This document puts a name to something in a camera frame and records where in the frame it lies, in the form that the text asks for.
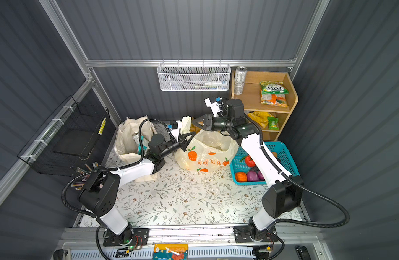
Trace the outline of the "teal snack packet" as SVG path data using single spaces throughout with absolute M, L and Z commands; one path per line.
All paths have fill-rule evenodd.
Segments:
M 143 144 L 143 143 L 137 143 L 137 154 L 138 155 L 145 155 L 147 152 L 148 148 L 147 145 Z

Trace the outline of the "cream canvas tote bag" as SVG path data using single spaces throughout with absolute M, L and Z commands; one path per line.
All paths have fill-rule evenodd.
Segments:
M 131 164 L 138 161 L 141 155 L 137 154 L 137 143 L 139 142 L 139 126 L 147 119 L 147 116 L 138 119 L 127 118 L 122 124 L 118 126 L 118 131 L 115 140 L 115 152 L 119 159 L 126 163 Z M 147 145 L 156 134 L 154 125 L 147 121 L 142 126 L 142 143 Z

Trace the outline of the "yellow translucent plastic bag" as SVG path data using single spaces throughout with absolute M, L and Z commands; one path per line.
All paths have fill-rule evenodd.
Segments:
M 175 152 L 179 167 L 184 170 L 212 173 L 228 169 L 238 151 L 238 144 L 219 132 L 200 130 L 184 152 Z

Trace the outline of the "yellow snack packet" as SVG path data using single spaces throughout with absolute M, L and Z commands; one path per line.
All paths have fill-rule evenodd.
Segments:
M 268 112 L 249 112 L 248 116 L 256 123 L 258 123 L 262 128 L 266 128 L 269 124 L 268 117 L 272 117 L 272 115 Z

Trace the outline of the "small green snack packet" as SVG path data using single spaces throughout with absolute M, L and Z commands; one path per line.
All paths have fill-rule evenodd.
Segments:
M 274 130 L 274 131 L 279 131 L 279 119 L 276 117 L 267 117 L 268 120 L 268 129 L 269 130 Z

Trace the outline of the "red toy tomato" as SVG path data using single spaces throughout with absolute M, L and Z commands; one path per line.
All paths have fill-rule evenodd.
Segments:
M 244 158 L 244 161 L 246 163 L 246 165 L 250 168 L 254 168 L 256 166 L 256 163 L 254 162 L 254 160 L 251 158 L 251 156 L 246 156 Z

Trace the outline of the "teal plastic basket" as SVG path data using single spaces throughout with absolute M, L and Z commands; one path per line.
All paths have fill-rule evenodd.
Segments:
M 299 176 L 300 173 L 298 168 L 291 156 L 287 146 L 280 141 L 266 141 L 264 142 L 268 149 L 271 152 L 275 152 L 277 154 L 277 158 L 280 159 L 280 164 L 289 171 L 293 176 Z M 230 172 L 232 174 L 232 179 L 235 184 L 239 186 L 247 186 L 247 185 L 264 185 L 267 183 L 265 180 L 259 182 L 238 182 L 236 180 L 236 174 L 238 172 L 248 173 L 251 170 L 251 167 L 247 166 L 245 163 L 245 157 L 248 153 L 241 147 L 238 148 L 237 154 L 233 158 L 230 164 Z

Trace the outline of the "toothpaste tube in basket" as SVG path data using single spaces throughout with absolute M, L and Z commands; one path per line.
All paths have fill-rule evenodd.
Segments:
M 190 81 L 184 81 L 185 84 L 189 85 L 194 85 L 194 86 L 201 86 L 201 87 L 207 87 L 207 88 L 226 88 L 228 86 L 227 81 L 209 81 L 209 82 L 190 82 Z

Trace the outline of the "orange snack bag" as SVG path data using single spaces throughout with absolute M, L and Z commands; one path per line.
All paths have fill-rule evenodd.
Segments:
M 269 94 L 261 91 L 261 103 L 264 105 L 272 105 L 276 107 L 288 107 L 285 94 Z

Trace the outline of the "green snack bag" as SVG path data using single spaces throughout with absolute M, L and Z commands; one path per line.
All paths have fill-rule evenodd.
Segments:
M 284 86 L 283 82 L 279 81 L 261 81 L 260 87 L 263 92 L 269 94 L 288 94 L 288 89 Z

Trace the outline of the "orange toy pumpkin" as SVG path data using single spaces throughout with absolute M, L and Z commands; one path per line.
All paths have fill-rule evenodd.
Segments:
M 239 183 L 248 182 L 247 174 L 244 172 L 235 173 L 235 180 Z

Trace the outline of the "rear silver drink can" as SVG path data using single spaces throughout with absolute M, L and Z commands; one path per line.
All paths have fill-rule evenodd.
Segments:
M 247 68 L 245 66 L 238 66 L 235 71 L 234 78 L 234 94 L 241 95 L 243 93 L 244 85 L 246 82 Z

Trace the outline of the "purple toy onion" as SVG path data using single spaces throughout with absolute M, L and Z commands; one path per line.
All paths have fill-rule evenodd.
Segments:
M 249 171 L 247 173 L 247 182 L 259 182 L 260 177 L 259 174 L 255 171 Z

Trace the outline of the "bundle of pencils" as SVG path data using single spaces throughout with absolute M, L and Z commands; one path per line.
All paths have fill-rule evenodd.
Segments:
M 87 180 L 90 177 L 88 172 L 93 171 L 95 168 L 99 167 L 99 163 L 93 162 L 91 165 L 85 164 L 84 166 L 85 166 L 85 168 L 78 167 L 76 169 L 76 172 L 78 173 L 78 175 L 81 175 L 81 174 L 85 174 L 85 175 L 82 178 L 77 179 L 70 185 L 70 187 L 74 188 L 76 191 L 80 191 L 84 187 L 85 183 L 87 182 Z

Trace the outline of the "colourful box at front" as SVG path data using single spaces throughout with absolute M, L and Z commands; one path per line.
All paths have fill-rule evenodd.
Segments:
M 187 244 L 155 244 L 153 260 L 187 260 Z

